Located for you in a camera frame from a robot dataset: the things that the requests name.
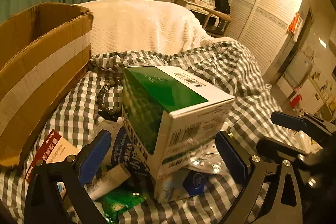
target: louvered door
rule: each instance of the louvered door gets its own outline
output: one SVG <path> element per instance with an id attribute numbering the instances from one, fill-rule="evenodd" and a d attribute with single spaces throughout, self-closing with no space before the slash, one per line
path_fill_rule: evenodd
<path id="1" fill-rule="evenodd" d="M 256 57 L 265 73 L 286 36 L 286 29 L 302 0 L 231 0 L 230 23 L 225 35 L 237 39 Z"/>

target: metal screw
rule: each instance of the metal screw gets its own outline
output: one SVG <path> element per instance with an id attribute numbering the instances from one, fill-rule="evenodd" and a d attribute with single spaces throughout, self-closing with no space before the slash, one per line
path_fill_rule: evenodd
<path id="1" fill-rule="evenodd" d="M 40 166 L 40 165 L 42 165 L 42 163 L 43 163 L 43 160 L 37 160 L 36 165 Z"/>
<path id="2" fill-rule="evenodd" d="M 305 156 L 302 155 L 302 154 L 298 154 L 297 157 L 298 157 L 298 159 L 301 160 L 301 161 L 304 161 L 304 160 L 305 160 Z"/>
<path id="3" fill-rule="evenodd" d="M 260 157 L 257 155 L 253 155 L 251 158 L 254 162 L 260 162 Z"/>
<path id="4" fill-rule="evenodd" d="M 289 160 L 283 160 L 283 164 L 286 165 L 286 166 L 290 166 L 291 163 L 289 162 Z"/>
<path id="5" fill-rule="evenodd" d="M 73 162 L 75 159 L 76 159 L 75 155 L 69 155 L 69 156 L 67 156 L 67 161 L 68 162 Z"/>
<path id="6" fill-rule="evenodd" d="M 313 178 L 310 178 L 308 180 L 308 185 L 311 187 L 311 188 L 314 188 L 315 185 L 316 185 L 316 181 L 313 179 Z"/>

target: wall light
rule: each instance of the wall light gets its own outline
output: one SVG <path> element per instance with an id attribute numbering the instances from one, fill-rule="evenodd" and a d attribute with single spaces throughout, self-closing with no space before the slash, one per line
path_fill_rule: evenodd
<path id="1" fill-rule="evenodd" d="M 327 44 L 325 44 L 325 42 L 321 38 L 319 38 L 319 41 L 323 47 L 327 48 Z"/>

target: black clamp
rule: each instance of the black clamp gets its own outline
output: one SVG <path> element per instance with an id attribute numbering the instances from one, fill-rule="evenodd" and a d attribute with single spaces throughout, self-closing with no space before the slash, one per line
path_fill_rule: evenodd
<path id="1" fill-rule="evenodd" d="M 63 162 L 49 164 L 38 160 L 28 186 L 24 223 L 73 224 L 63 207 L 58 181 L 64 183 L 83 224 L 107 224 L 83 185 L 92 181 L 110 146 L 110 133 L 101 130 L 77 156 L 69 155 Z"/>
<path id="2" fill-rule="evenodd" d="M 215 141 L 233 179 L 243 186 L 220 224 L 245 223 L 265 182 L 270 187 L 253 223 L 302 223 L 300 192 L 290 161 L 281 160 L 277 164 L 264 162 L 259 155 L 250 156 L 223 131 L 216 135 Z"/>

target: checkered blanket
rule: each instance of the checkered blanket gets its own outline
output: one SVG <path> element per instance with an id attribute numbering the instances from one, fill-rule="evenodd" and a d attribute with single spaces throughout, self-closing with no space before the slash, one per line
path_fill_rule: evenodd
<path id="1" fill-rule="evenodd" d="M 124 67 L 138 65 L 179 66 L 236 96 L 227 119 L 228 131 L 250 154 L 262 135 L 297 146 L 288 130 L 273 125 L 269 119 L 273 111 L 281 109 L 270 95 L 270 86 L 263 82 L 255 58 L 239 42 L 226 40 L 175 55 L 129 51 L 93 56 L 89 72 L 70 91 L 46 123 L 26 160 L 24 172 L 51 129 L 58 131 L 78 148 L 88 143 L 94 135 L 98 116 L 96 94 L 111 77 L 121 75 Z M 122 87 L 110 89 L 104 100 L 109 107 L 121 106 Z M 18 223 L 22 223 L 28 184 L 23 175 L 6 168 L 2 168 L 0 179 L 0 198 Z M 135 184 L 144 183 L 144 187 L 151 189 L 148 182 L 138 181 L 137 178 L 133 180 Z M 250 221 L 258 212 L 266 189 L 267 185 L 257 199 Z M 223 176 L 213 175 L 205 187 L 204 195 L 169 203 L 148 199 L 125 212 L 119 220 L 121 224 L 217 223 L 240 190 L 241 186 L 235 184 L 229 173 Z"/>

